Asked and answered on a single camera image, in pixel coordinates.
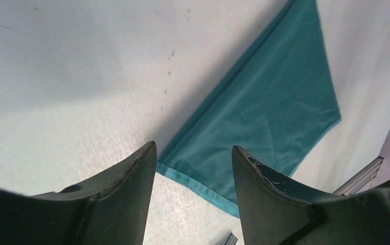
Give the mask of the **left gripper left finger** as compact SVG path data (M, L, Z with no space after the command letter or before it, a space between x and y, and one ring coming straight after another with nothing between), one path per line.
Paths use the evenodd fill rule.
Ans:
M156 167L150 141L60 192L0 189L0 244L142 244Z

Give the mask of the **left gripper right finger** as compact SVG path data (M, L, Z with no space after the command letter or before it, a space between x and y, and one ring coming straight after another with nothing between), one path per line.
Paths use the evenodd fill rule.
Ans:
M348 197L326 193L240 146L232 168L245 244L390 244L390 180Z

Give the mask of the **teal cloth napkin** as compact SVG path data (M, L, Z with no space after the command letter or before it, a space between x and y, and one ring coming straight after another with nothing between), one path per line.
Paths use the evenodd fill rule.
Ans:
M341 121L316 1L288 1L158 159L157 172L239 217L235 145L291 176Z

